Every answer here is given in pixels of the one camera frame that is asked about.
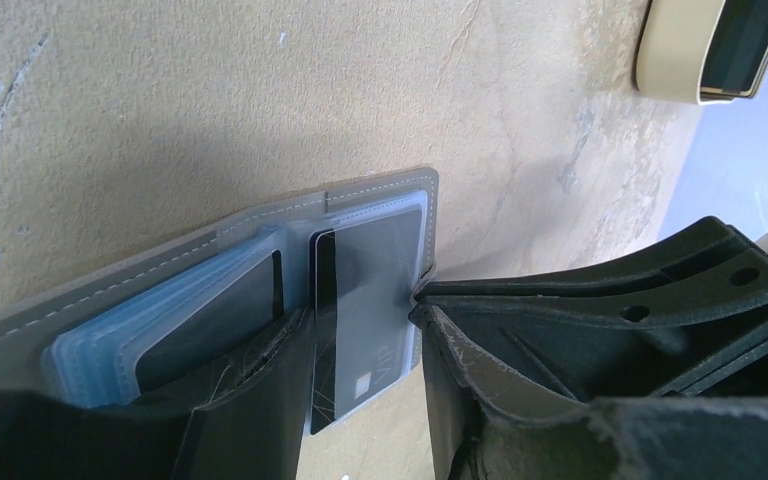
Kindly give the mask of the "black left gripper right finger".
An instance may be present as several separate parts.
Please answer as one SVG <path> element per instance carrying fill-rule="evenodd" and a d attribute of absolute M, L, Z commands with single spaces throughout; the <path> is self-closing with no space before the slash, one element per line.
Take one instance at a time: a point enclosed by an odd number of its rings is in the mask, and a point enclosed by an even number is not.
<path fill-rule="evenodd" d="M 439 479 L 768 479 L 767 398 L 582 403 L 519 373 L 435 306 L 423 332 Z"/>

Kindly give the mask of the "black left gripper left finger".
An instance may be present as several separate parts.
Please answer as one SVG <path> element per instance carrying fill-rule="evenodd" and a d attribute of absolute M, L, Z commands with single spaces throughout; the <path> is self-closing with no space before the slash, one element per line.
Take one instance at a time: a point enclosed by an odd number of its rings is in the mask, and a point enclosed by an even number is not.
<path fill-rule="evenodd" d="M 0 479 L 292 479 L 313 357 L 298 309 L 125 406 L 0 390 Z"/>

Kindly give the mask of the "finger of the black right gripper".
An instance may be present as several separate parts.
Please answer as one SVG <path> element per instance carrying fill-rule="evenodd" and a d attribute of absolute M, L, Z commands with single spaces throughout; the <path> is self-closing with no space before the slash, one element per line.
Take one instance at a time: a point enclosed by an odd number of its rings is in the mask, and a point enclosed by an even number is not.
<path fill-rule="evenodd" d="M 433 282 L 418 301 L 571 399 L 768 396 L 768 253 L 714 217 L 601 264 Z"/>

